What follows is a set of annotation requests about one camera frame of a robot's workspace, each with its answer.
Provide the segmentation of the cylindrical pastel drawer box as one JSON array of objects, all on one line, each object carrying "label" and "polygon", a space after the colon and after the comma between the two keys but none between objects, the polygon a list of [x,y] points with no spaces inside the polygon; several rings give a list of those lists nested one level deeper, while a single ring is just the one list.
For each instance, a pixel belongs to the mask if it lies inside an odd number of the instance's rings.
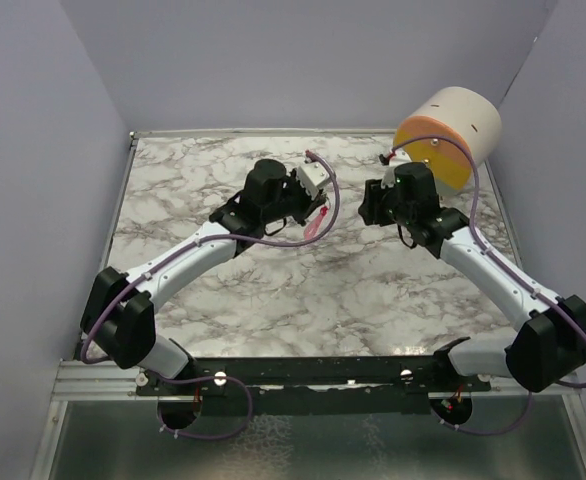
[{"label": "cylindrical pastel drawer box", "polygon": [[393,144],[413,162],[430,168],[442,197],[459,194],[473,175],[470,155],[481,165],[496,148],[502,132],[497,108],[464,87],[437,91],[403,120]]}]

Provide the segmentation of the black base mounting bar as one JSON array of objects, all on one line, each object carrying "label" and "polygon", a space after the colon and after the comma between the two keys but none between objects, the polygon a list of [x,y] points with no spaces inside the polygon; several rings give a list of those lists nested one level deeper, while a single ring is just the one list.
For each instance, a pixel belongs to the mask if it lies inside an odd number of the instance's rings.
[{"label": "black base mounting bar", "polygon": [[345,357],[199,358],[189,383],[145,374],[138,396],[208,416],[427,414],[436,398],[487,392],[443,353]]}]

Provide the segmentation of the aluminium table frame rail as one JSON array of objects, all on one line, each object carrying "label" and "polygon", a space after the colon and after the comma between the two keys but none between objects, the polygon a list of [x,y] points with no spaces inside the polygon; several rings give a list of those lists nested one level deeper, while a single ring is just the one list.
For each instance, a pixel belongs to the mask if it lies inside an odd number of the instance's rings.
[{"label": "aluminium table frame rail", "polygon": [[[109,259],[113,244],[113,237],[116,231],[119,215],[124,201],[126,186],[130,177],[132,163],[135,157],[137,143],[137,133],[134,131],[130,132],[123,176],[117,190],[115,206],[110,217],[104,248],[100,255],[99,270],[102,270],[107,265]],[[64,431],[65,420],[68,414],[69,401],[64,399],[56,400],[53,394],[50,397],[44,430],[34,458],[33,468],[29,476],[30,479],[51,478],[56,453],[60,445],[62,433]]]}]

